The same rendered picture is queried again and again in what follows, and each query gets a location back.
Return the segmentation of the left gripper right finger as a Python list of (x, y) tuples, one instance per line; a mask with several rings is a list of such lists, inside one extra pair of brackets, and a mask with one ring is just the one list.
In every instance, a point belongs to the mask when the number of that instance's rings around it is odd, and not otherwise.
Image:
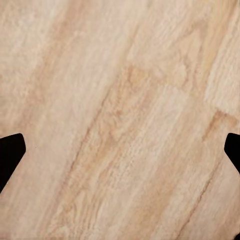
[(228, 133), (224, 151), (240, 173), (240, 135)]

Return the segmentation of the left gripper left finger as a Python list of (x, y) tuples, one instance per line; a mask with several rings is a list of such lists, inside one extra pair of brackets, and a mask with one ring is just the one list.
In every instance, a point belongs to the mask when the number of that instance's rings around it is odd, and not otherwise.
[(26, 152), (22, 133), (0, 138), (0, 193)]

